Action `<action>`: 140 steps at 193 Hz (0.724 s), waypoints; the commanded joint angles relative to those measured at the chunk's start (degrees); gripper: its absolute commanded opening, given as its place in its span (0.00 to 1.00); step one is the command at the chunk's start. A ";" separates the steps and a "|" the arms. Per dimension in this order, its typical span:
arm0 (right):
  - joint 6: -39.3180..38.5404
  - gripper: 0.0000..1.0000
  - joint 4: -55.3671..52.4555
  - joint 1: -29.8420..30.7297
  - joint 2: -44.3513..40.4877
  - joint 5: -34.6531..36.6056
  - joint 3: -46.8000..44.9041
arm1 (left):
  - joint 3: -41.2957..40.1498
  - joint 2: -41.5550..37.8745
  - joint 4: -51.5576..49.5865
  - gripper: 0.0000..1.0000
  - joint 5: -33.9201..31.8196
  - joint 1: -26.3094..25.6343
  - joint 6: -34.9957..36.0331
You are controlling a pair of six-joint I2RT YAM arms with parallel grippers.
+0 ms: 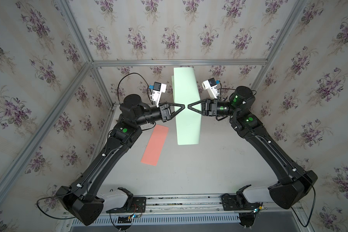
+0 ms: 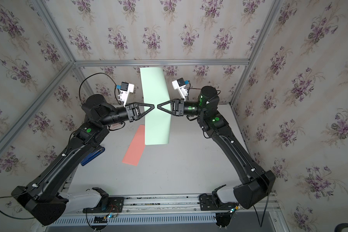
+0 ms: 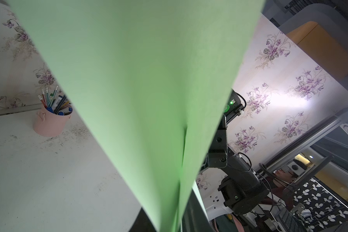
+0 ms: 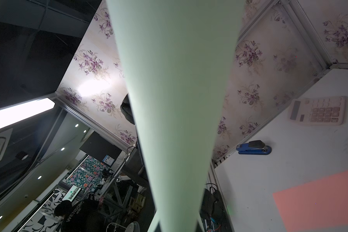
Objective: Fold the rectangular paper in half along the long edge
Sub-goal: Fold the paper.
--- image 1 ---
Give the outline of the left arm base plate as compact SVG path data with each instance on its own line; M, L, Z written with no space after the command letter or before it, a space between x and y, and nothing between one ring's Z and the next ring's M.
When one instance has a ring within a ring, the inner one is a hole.
M122 208L110 209L107 210L106 213L144 213L146 210L146 204L146 197L132 197L131 199L128 199Z

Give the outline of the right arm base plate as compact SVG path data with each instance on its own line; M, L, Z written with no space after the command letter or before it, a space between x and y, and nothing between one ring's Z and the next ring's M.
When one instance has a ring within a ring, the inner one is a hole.
M263 207L262 203L248 202L242 194L223 194L221 196L221 203L224 211L258 211Z

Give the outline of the pink paper sheet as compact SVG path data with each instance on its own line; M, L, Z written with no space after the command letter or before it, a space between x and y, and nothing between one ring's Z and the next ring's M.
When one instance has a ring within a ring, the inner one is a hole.
M169 128L157 125L148 141L141 163L156 166L163 149Z

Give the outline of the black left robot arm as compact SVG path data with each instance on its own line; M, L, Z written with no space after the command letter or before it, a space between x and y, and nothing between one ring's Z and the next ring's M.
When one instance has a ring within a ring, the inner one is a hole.
M97 196L102 183L142 134L142 125L172 120L185 105L160 103L150 107L137 94L128 95L120 105L117 124L107 141L85 172L70 186L61 186L55 196L62 206L84 225L91 225L102 213L104 199Z

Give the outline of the green paper sheet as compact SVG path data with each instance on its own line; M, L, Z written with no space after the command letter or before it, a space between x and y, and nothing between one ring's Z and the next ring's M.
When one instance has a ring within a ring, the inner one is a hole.
M200 100L194 69L175 67L172 87L174 103L185 106L185 109L175 116L177 144L179 146L197 145L200 141L202 116L188 108L188 105Z

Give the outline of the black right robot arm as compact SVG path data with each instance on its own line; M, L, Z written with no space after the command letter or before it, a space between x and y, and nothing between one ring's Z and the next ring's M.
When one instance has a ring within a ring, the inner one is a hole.
M207 117L229 117L232 128L259 152L275 173L277 183L268 187L270 197L279 207L289 209L310 192L318 176L298 165L273 140L263 123L250 112L254 102L253 91L239 86L227 102L205 99L189 104L188 109Z

